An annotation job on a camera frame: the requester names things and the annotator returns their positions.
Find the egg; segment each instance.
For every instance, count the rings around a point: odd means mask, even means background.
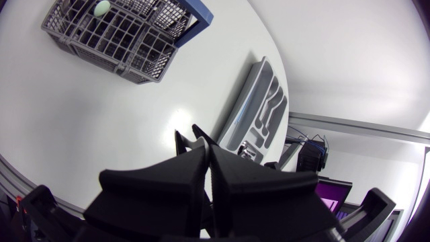
[[[109,1],[101,1],[99,2],[94,9],[94,16],[100,17],[103,14],[107,13],[110,9],[110,2]]]

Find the round table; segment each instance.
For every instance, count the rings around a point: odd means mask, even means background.
[[[8,1],[0,13],[3,162],[86,208],[101,191],[100,171],[174,157],[174,130],[194,139],[197,124],[216,140],[263,56],[288,97],[280,54],[248,2],[203,2],[214,14],[211,26],[178,50],[160,83],[136,85],[56,46],[40,29],[54,0]],[[262,163],[281,155],[288,109]]]

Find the blue handle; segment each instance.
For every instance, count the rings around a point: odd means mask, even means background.
[[[192,26],[186,29],[186,31],[184,31],[184,33],[182,33],[182,35],[176,39],[175,46],[179,48],[191,40],[194,36],[198,35],[202,30],[207,28],[214,19],[214,15],[200,0],[177,1],[197,19],[197,21]]]

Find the cable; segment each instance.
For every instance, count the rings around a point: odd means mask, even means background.
[[[306,136],[304,133],[302,133],[302,132],[301,132],[300,130],[298,130],[297,128],[291,127],[290,125],[288,125],[288,127],[292,128],[292,129],[294,129],[295,131],[299,132],[300,134],[303,134],[304,136]],[[317,147],[317,148],[318,148],[318,150],[319,150],[319,151],[321,151],[322,155],[325,155],[325,149],[324,149],[324,147],[322,147],[322,146],[320,146],[320,145],[318,145],[318,144],[316,144],[316,143],[314,143],[314,142],[312,142],[312,141],[307,141],[307,142],[309,142],[310,144],[313,144],[315,147]]]
[[[317,149],[321,152],[321,154],[322,154],[322,155],[324,155],[324,154],[325,154],[325,150],[324,150],[320,145],[318,145],[318,144],[315,144],[315,143],[313,143],[313,142],[310,142],[309,140],[301,140],[301,139],[299,139],[299,138],[296,138],[296,137],[293,137],[293,136],[290,136],[290,135],[287,135],[287,137],[288,137],[288,138],[292,138],[292,139],[294,139],[294,140],[297,140],[297,141],[299,141],[299,142],[305,142],[305,143],[308,143],[308,144],[310,144],[310,145],[313,145],[315,148],[317,148]]]
[[[295,131],[299,132],[300,134],[303,134],[303,135],[306,137],[306,135],[305,135],[304,133],[300,132],[300,130],[298,130],[297,128],[293,128],[293,127],[291,127],[290,125],[288,125],[288,127],[290,127],[290,128],[292,128],[292,129],[294,129]]]
[[[329,145],[329,141],[327,140],[327,137],[324,135],[324,139],[326,140],[326,142],[327,142],[327,150],[329,150],[330,149],[330,145]]]
[[[319,137],[325,143],[325,140],[323,138],[321,138],[321,136],[319,134],[315,135],[314,138],[315,137]]]

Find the metal rail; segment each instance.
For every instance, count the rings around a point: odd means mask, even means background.
[[[430,133],[369,122],[290,112],[289,124],[430,145]]]
[[[29,179],[25,178],[20,172],[9,164],[6,159],[0,155],[0,189],[2,189],[12,200],[17,196],[22,198],[30,193],[36,184],[32,183]],[[60,198],[55,197],[58,205],[65,209],[67,212],[83,218],[83,209],[78,206],[72,205]]]

